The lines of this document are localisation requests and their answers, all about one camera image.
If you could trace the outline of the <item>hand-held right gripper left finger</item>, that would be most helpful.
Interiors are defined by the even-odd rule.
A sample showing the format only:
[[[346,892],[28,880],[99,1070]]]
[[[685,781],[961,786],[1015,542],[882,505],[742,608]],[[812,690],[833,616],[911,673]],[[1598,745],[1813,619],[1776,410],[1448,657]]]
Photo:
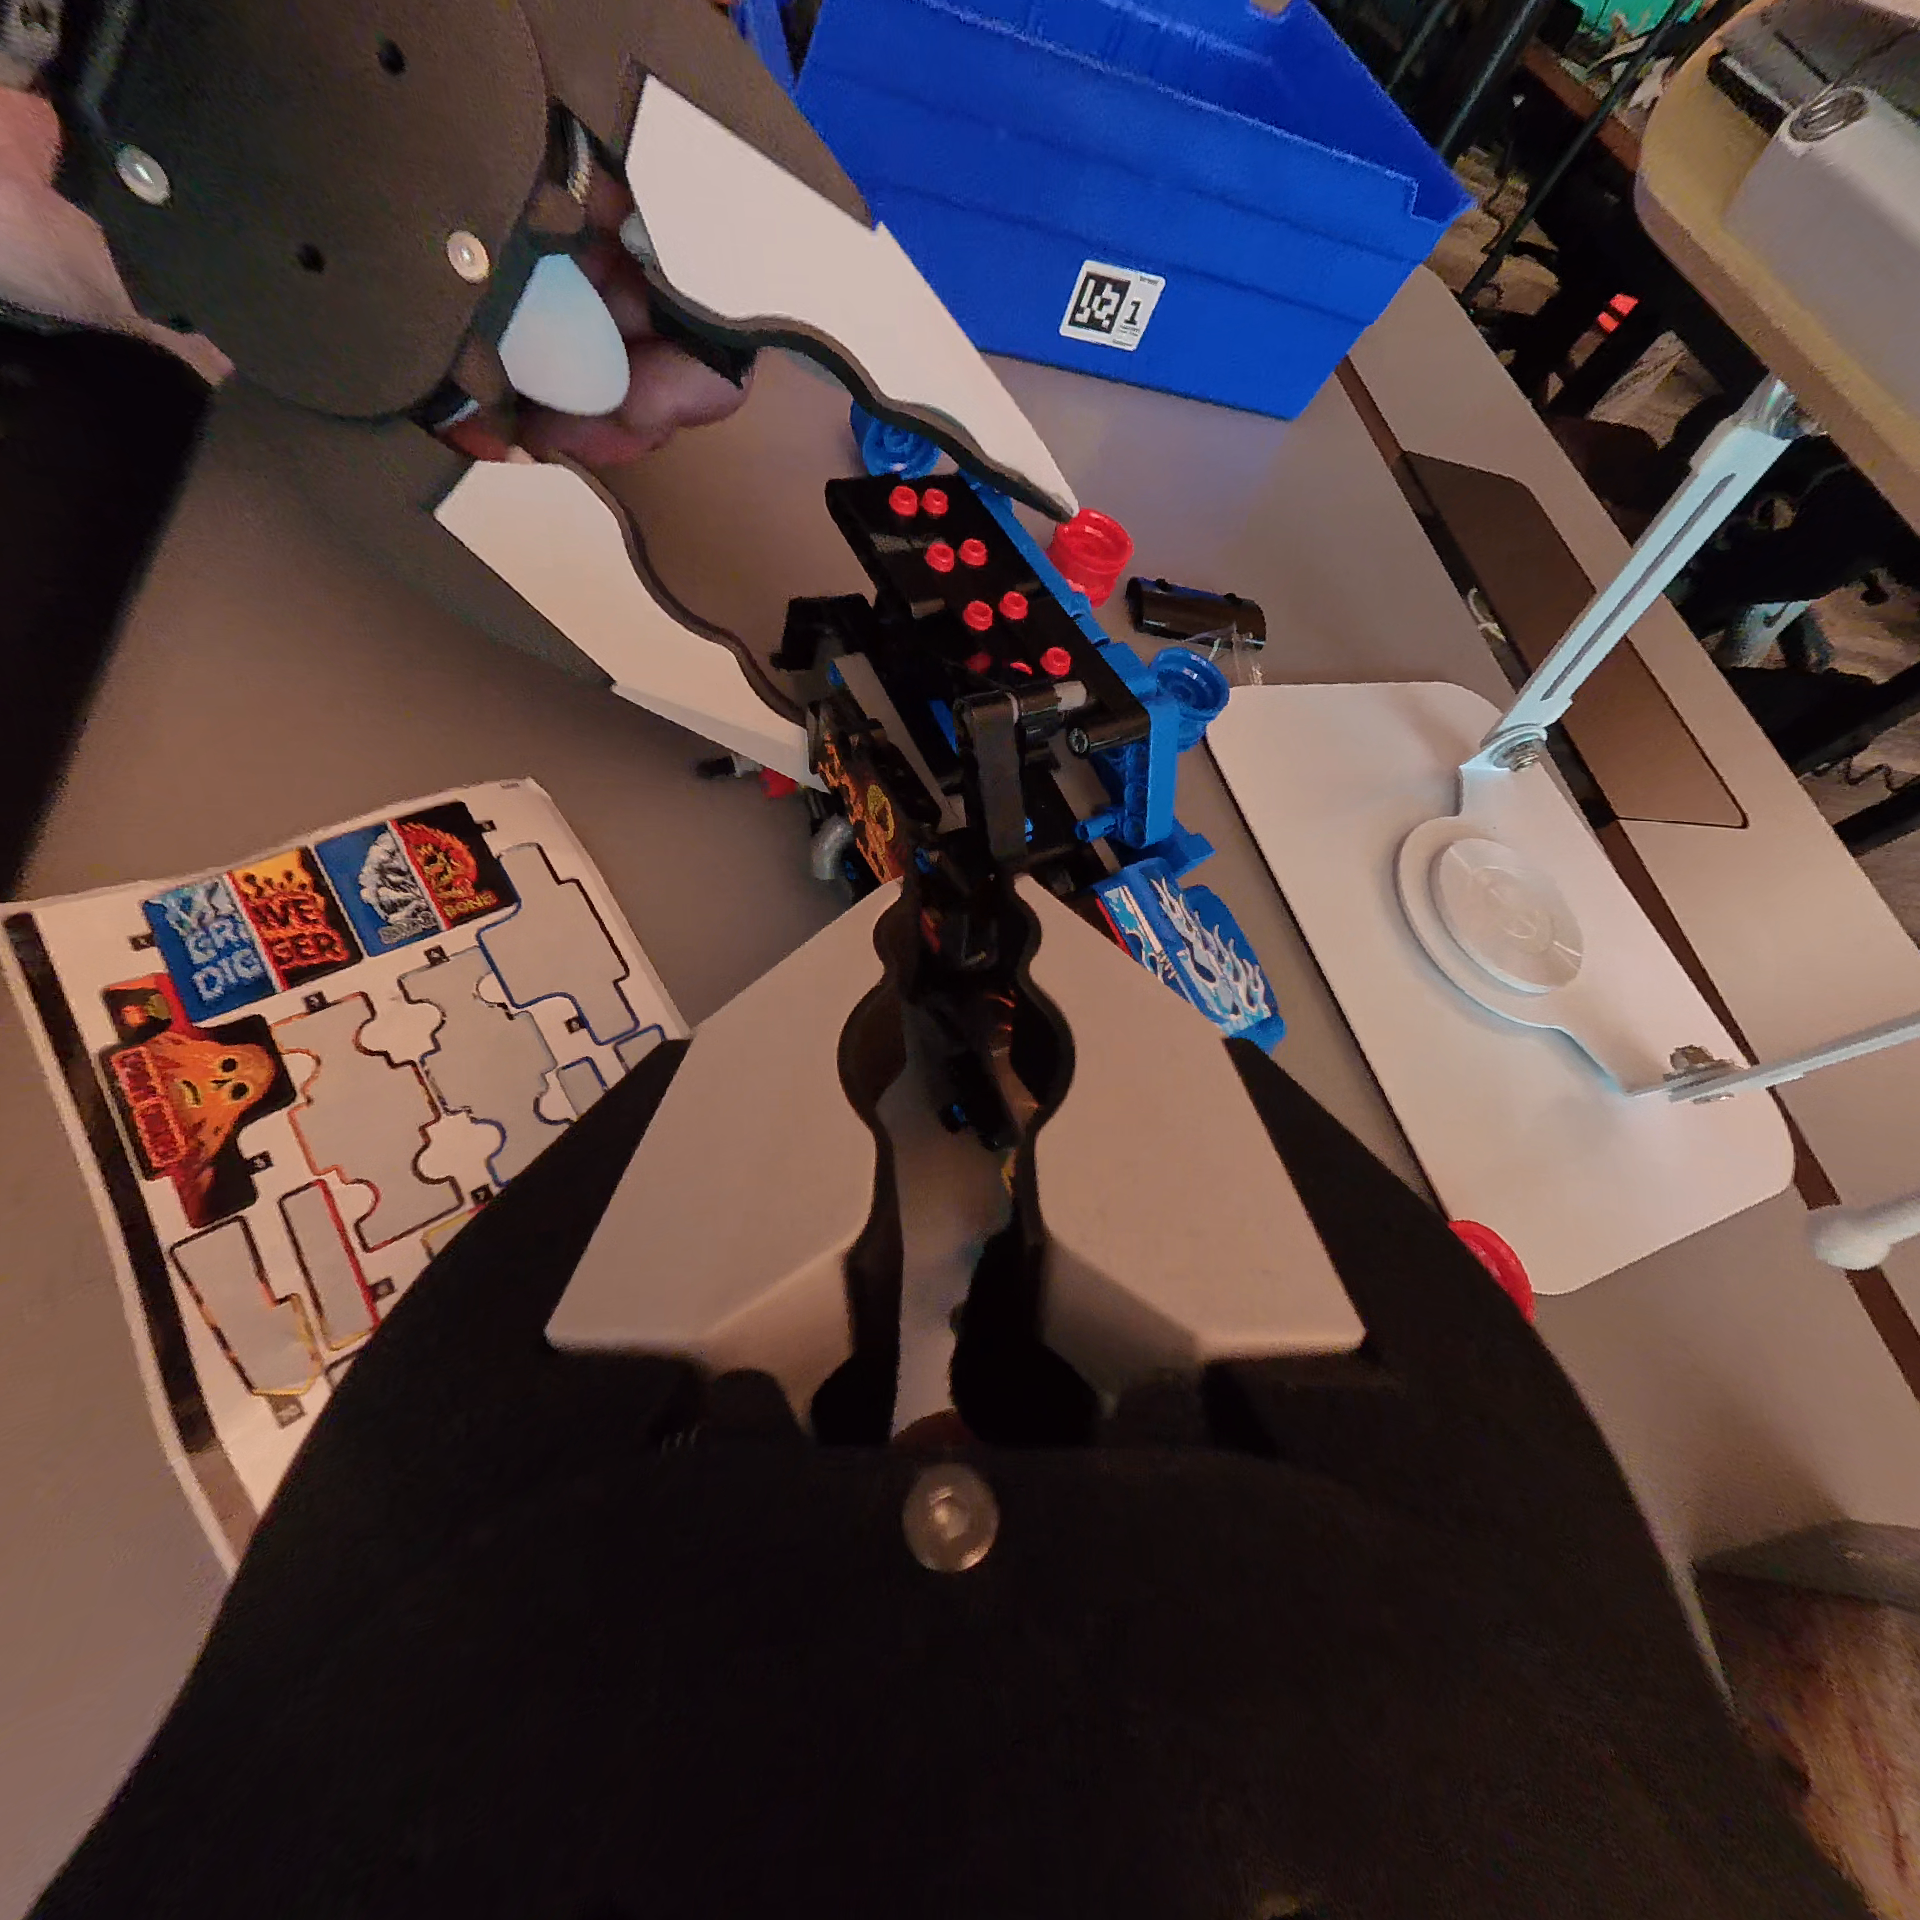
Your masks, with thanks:
[[[883,880],[699,1026],[582,1254],[560,1350],[764,1371],[812,1436],[898,1411],[901,1205],[879,1117],[917,932]]]

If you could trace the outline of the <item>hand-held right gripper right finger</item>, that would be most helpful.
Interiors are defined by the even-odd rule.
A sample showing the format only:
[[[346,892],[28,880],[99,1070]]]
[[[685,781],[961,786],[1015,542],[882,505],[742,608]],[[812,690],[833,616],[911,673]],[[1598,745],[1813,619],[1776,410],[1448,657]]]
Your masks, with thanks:
[[[1002,1152],[1010,1217],[956,1309],[970,1425],[1096,1425],[1210,1368],[1317,1371],[1362,1314],[1241,1060],[1038,877],[997,889],[997,969],[954,980],[965,1112]]]

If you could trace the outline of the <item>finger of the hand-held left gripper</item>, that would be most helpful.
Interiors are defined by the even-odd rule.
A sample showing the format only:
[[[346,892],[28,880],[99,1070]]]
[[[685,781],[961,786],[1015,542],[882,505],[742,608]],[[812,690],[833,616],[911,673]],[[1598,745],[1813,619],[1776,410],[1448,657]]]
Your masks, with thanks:
[[[807,719],[752,645],[660,580],[634,514],[575,463],[471,463],[434,505],[471,557],[609,691],[809,791]]]
[[[664,79],[641,84],[628,186],[649,288],[701,341],[807,356],[1000,493],[1078,513],[1055,452],[888,228]]]

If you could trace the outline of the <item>blue black toy brick truck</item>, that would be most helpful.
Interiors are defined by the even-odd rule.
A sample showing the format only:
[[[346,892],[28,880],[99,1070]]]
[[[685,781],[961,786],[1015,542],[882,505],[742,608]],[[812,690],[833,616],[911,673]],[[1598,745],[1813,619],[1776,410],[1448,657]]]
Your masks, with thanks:
[[[826,505],[867,588],[788,601],[759,667],[801,700],[807,742],[820,709],[857,715],[917,777],[917,847],[898,880],[919,916],[908,987],[937,1035],[941,1124],[993,1150],[965,1112],[965,1041],[945,1029],[944,988],[997,969],[993,897],[1018,876],[1225,1039],[1276,1045],[1270,973],[1231,907],[1192,883],[1210,842],[1176,809],[1184,753],[1151,735],[1151,659],[1107,636],[986,483],[840,477]],[[812,871],[853,897],[875,892],[826,791],[807,797],[807,819]]]

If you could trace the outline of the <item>person's left forearm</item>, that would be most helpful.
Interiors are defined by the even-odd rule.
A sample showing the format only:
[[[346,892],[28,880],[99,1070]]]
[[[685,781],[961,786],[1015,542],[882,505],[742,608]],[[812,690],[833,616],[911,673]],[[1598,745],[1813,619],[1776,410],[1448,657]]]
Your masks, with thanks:
[[[4,319],[144,340],[219,386],[227,360],[194,334],[144,319],[101,228],[54,188],[63,127],[43,71],[59,31],[63,3],[4,3]]]

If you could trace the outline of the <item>person's left hand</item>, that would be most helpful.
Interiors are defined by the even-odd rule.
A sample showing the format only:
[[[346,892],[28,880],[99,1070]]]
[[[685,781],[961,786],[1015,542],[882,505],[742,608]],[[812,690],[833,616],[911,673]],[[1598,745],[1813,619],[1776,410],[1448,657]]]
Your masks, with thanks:
[[[754,388],[754,368],[727,379],[654,328],[649,288],[635,257],[600,236],[582,257],[628,346],[628,393],[605,416],[575,416],[531,400],[477,410],[436,432],[471,460],[571,460],[591,469],[634,463],[679,432],[727,422]]]

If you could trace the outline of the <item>blue wheel rim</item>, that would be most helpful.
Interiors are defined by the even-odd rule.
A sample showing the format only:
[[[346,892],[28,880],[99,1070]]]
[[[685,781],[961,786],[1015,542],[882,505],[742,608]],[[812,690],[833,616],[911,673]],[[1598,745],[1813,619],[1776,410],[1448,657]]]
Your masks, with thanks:
[[[901,422],[879,416],[857,400],[847,404],[847,432],[867,477],[919,483],[954,465],[954,457],[933,438]]]
[[[1149,667],[1151,735],[1173,737],[1173,753],[1189,753],[1225,711],[1231,682],[1210,657],[1164,645]]]

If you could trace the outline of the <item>blue storage bin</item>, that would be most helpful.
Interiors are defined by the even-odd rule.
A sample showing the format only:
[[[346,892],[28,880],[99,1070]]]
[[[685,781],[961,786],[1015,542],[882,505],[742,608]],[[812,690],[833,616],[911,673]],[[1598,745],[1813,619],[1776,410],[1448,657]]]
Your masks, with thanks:
[[[1296,416],[1469,204],[1312,3],[735,3],[976,349]]]

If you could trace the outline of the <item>red wheel rim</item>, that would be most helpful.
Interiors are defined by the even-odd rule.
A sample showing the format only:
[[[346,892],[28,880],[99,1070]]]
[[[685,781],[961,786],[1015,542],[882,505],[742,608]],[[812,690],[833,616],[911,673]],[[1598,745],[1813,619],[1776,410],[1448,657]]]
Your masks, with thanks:
[[[1087,596],[1089,608],[1104,608],[1123,584],[1133,565],[1135,545],[1127,526],[1100,510],[1078,510],[1071,518],[1052,527],[1046,557],[1058,576]]]
[[[1491,1228],[1469,1221],[1469,1217],[1452,1217],[1447,1225],[1448,1225],[1452,1237],[1478,1259],[1478,1265],[1491,1277],[1491,1282],[1501,1286],[1501,1291],[1511,1298],[1511,1307],[1532,1326],[1533,1323],[1533,1286],[1532,1286],[1529,1265],[1511,1251],[1511,1244],[1501,1235],[1496,1235]]]

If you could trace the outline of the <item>white book stand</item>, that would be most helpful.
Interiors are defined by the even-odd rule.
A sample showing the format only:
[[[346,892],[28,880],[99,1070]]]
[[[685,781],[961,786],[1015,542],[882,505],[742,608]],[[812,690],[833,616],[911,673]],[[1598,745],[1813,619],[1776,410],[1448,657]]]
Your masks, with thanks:
[[[1548,735],[1807,414],[1766,376],[1508,709],[1452,682],[1244,684],[1210,758],[1425,1186],[1571,1291],[1789,1186],[1773,1092],[1916,1016],[1749,1060],[1551,770]]]

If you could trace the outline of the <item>sticker sheet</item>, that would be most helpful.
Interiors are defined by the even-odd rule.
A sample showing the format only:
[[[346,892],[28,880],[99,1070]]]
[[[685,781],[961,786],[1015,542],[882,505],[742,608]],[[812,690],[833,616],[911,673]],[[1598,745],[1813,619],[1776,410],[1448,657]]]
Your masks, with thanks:
[[[422,1270],[685,1039],[537,781],[6,900],[4,980],[222,1571]]]

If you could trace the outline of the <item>black cylinder part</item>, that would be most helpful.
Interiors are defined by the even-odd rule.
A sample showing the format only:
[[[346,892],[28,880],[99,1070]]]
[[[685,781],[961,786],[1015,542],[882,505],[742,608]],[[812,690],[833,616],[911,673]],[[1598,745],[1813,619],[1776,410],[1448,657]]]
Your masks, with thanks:
[[[1123,596],[1140,636],[1177,639],[1202,649],[1267,645],[1267,619],[1251,596],[1140,573],[1127,580]]]

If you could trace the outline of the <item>brick set box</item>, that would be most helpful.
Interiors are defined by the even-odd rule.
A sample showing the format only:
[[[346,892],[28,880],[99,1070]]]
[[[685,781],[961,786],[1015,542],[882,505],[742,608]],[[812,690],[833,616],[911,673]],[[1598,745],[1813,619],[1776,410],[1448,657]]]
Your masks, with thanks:
[[[1876,1916],[1916,1916],[1916,1614],[1735,1571],[1693,1582],[1786,1808]]]

